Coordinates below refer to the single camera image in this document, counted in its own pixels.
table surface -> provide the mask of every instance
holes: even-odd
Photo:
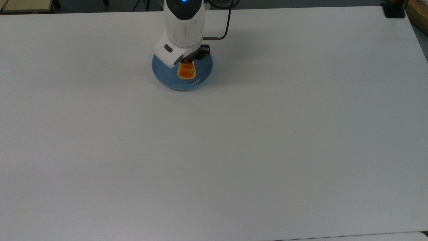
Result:
[[[221,36],[227,11],[208,11]],[[151,71],[162,13],[0,16],[0,239],[428,229],[428,65],[381,7],[236,10],[214,69]]]
[[[51,6],[52,0],[9,0],[3,12],[48,12]]]
[[[363,235],[336,238],[311,238],[300,241],[428,241],[427,236],[420,232],[395,233],[382,235]]]

